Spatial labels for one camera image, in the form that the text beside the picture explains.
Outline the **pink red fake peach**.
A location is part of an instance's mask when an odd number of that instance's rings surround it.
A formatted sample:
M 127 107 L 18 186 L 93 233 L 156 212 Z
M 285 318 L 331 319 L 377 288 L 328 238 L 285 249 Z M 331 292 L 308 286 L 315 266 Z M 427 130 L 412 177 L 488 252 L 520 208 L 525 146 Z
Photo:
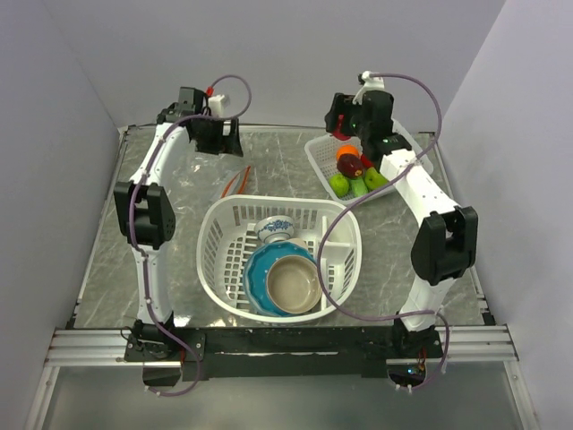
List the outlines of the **pink red fake peach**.
M 342 130 L 343 124 L 344 124 L 344 116 L 339 115 L 336 126 L 335 126 L 334 130 L 331 132 L 331 134 L 336 139 L 344 142 L 344 141 L 347 141 L 349 139 L 349 137 L 343 133 L 343 130 Z

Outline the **orange fake tangerine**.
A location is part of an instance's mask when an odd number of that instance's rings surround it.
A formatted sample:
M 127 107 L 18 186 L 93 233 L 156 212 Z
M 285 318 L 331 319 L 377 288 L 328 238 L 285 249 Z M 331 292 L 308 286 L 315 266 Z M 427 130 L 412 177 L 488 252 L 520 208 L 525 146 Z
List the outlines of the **orange fake tangerine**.
M 360 151 L 355 146 L 346 144 L 338 148 L 336 152 L 336 159 L 340 159 L 343 155 L 352 155 L 360 158 Z

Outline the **dark red fake apple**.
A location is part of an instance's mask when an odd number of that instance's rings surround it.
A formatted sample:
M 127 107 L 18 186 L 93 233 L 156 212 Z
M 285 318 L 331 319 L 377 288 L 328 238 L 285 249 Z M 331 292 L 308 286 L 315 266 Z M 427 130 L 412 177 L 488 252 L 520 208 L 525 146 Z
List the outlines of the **dark red fake apple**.
M 363 175 L 361 160 L 352 155 L 343 155 L 337 161 L 338 172 L 348 178 L 356 178 Z

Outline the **clear orange zip top bag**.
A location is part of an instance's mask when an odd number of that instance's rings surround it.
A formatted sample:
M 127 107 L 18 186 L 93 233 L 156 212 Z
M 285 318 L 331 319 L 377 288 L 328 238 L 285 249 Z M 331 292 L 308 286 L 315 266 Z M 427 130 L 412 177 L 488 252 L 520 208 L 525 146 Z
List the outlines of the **clear orange zip top bag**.
M 168 196 L 175 207 L 210 206 L 246 191 L 252 163 L 232 155 L 191 153 L 175 165 Z

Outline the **green fake apple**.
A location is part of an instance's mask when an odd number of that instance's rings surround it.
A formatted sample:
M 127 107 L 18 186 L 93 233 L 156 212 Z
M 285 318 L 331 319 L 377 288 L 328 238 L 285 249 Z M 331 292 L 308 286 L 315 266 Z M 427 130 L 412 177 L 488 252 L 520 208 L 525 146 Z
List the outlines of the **green fake apple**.
M 363 180 L 369 191 L 377 190 L 388 183 L 388 179 L 374 167 L 365 171 Z
M 348 178 L 341 173 L 332 176 L 329 179 L 329 185 L 338 198 L 345 197 L 350 190 Z

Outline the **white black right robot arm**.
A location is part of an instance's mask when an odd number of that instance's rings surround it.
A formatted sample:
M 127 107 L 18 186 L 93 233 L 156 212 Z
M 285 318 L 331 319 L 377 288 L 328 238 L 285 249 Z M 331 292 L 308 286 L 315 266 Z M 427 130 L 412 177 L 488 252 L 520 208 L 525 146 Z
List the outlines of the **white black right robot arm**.
M 418 232 L 410 253 L 415 278 L 390 338 L 396 353 L 411 357 L 430 344 L 445 296 L 475 263 L 478 216 L 438 187 L 410 141 L 394 131 L 393 104 L 384 90 L 368 90 L 360 101 L 338 92 L 325 116 L 325 129 L 340 139 L 357 137 L 366 159 L 415 217 Z

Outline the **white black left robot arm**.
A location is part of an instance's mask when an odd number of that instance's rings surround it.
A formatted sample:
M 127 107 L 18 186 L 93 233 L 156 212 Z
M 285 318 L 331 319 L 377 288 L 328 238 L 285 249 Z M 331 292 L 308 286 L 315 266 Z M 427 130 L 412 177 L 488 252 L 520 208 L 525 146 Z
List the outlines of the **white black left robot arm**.
M 136 264 L 139 311 L 128 340 L 156 359 L 169 359 L 191 347 L 174 332 L 174 311 L 167 292 L 167 246 L 176 216 L 168 191 L 174 164 L 187 149 L 202 154 L 243 156 L 239 120 L 226 117 L 226 95 L 212 87 L 183 87 L 176 102 L 157 117 L 143 161 L 127 181 L 115 183 L 113 196 L 121 234 Z

